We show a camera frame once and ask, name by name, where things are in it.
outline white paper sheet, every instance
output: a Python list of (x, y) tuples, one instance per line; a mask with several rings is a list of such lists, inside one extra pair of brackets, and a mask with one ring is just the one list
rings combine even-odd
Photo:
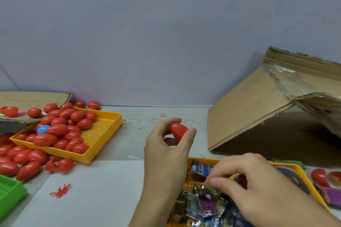
[[(143, 186), (143, 161), (77, 164), (68, 175), (52, 174), (12, 227), (128, 226)], [(72, 184), (60, 199), (50, 196)]]

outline egg pile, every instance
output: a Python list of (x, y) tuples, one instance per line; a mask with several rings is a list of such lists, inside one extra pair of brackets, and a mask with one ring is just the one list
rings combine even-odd
[(8, 177), (16, 175), (19, 181), (28, 181), (36, 176), (45, 165), (50, 172), (68, 173), (74, 167), (71, 158), (53, 157), (49, 160), (47, 153), (41, 150), (28, 149), (26, 146), (16, 146), (10, 137), (13, 133), (0, 136), (0, 174)]
[[(16, 139), (32, 142), (35, 146), (51, 146), (69, 152), (85, 153), (89, 146), (84, 144), (81, 131), (90, 129), (92, 123), (97, 120), (97, 115), (94, 112), (76, 111), (74, 106), (83, 108), (85, 104), (82, 101), (76, 102), (75, 105), (66, 102), (59, 109), (55, 103), (47, 104), (44, 108), (47, 116), (42, 118), (34, 131), (21, 133)], [(97, 102), (90, 102), (88, 106), (100, 109)]]

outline green plastic tray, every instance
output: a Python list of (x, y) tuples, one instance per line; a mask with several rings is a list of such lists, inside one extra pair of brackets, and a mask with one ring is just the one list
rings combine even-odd
[(0, 219), (25, 195), (27, 195), (27, 189), (21, 182), (0, 175)]

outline white table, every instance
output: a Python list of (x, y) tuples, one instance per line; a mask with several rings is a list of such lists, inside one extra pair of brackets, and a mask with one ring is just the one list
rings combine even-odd
[[(103, 106), (101, 110), (122, 114), (123, 125), (113, 135), (96, 160), (142, 160), (143, 148), (147, 136), (155, 125), (163, 119), (181, 117), (187, 127), (196, 128), (197, 134), (190, 151), (190, 157), (222, 159), (225, 156), (214, 154), (207, 149), (206, 120), (209, 107), (120, 107)], [(23, 125), (0, 122), (0, 134), (17, 132)], [(28, 202), (49, 178), (50, 174), (42, 171), (39, 176), (25, 184), (30, 195), (20, 203), (11, 214), (0, 222), (1, 227), (10, 227)]]

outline finger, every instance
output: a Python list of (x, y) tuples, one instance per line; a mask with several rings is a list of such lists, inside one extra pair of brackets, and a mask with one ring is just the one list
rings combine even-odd
[(157, 123), (153, 131), (151, 132), (151, 135), (156, 135), (156, 136), (165, 136), (165, 133), (168, 129), (170, 129), (171, 125), (173, 123), (181, 123), (182, 119), (181, 118), (170, 118), (170, 119), (165, 119)]
[(178, 145), (176, 146), (176, 148), (181, 150), (183, 153), (185, 153), (188, 156), (190, 153), (190, 149), (192, 147), (195, 135), (196, 135), (195, 128), (190, 128), (189, 130), (187, 130), (186, 133), (181, 138)]
[(219, 161), (208, 175), (205, 185), (208, 184), (213, 177), (229, 177), (235, 173), (245, 174), (245, 167), (242, 156), (228, 156)]
[(241, 209), (240, 207), (243, 201), (245, 203), (248, 196), (247, 190), (237, 182), (228, 178), (214, 177), (210, 180), (208, 187), (216, 188), (220, 192), (230, 196), (239, 209)]
[(178, 144), (178, 141), (172, 137), (165, 137), (163, 140), (168, 146), (176, 146)]

